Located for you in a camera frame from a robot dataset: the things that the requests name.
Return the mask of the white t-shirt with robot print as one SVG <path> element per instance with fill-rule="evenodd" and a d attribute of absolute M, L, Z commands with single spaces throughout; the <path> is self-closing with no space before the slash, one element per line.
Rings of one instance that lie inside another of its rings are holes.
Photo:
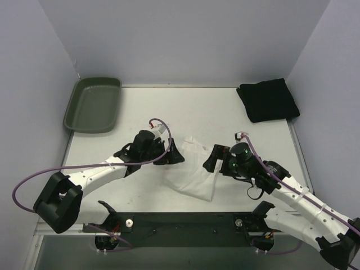
<path fill-rule="evenodd" d="M 193 136 L 183 138 L 179 152 L 184 162 L 165 167 L 164 184 L 177 193 L 211 202 L 221 164 L 216 163 L 214 172 L 208 172 L 203 163 L 212 150 Z"/>

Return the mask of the black t-shirt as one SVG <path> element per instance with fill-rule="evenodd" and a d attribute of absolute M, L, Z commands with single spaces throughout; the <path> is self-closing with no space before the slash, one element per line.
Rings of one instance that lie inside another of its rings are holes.
<path fill-rule="evenodd" d="M 300 111 L 283 78 L 241 84 L 236 92 L 252 123 L 287 120 L 300 116 Z"/>

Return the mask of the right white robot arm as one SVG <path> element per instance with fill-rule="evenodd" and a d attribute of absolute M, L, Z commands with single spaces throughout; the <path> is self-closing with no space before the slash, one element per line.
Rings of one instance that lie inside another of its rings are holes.
<path fill-rule="evenodd" d="M 215 144 L 203 167 L 213 173 L 219 160 L 222 161 L 220 174 L 250 182 L 297 212 L 293 216 L 262 201 L 252 211 L 257 220 L 312 246 L 336 269 L 350 266 L 359 252 L 359 218 L 350 219 L 334 211 L 280 164 L 257 158 L 246 142 L 233 147 Z"/>

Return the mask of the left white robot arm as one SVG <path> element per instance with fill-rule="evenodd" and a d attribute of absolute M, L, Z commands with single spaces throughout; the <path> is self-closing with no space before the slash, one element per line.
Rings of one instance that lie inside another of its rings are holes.
<path fill-rule="evenodd" d="M 142 163 L 173 165 L 184 162 L 185 158 L 176 148 L 174 139 L 169 138 L 168 142 L 170 147 L 166 149 L 160 131 L 141 130 L 133 142 L 126 144 L 99 167 L 69 175 L 54 173 L 35 201 L 33 210 L 56 233 L 63 233 L 80 223 L 93 223 L 105 232 L 125 225 L 120 214 L 102 200 L 99 204 L 106 210 L 97 217 L 81 214 L 83 198 L 116 179 L 133 174 L 141 168 Z"/>

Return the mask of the dark green plastic tray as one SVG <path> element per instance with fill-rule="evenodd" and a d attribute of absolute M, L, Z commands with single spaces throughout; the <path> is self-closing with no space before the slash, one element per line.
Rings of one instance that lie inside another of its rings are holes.
<path fill-rule="evenodd" d="M 91 77 L 76 82 L 63 124 L 78 133 L 107 133 L 116 124 L 122 83 L 117 78 Z"/>

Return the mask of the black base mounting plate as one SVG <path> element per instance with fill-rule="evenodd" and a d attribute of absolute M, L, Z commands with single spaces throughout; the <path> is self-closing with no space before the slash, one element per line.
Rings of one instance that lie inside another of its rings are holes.
<path fill-rule="evenodd" d="M 85 232 L 119 233 L 135 248 L 262 249 L 274 246 L 274 231 L 250 212 L 222 213 L 116 213 L 101 225 L 89 224 Z"/>

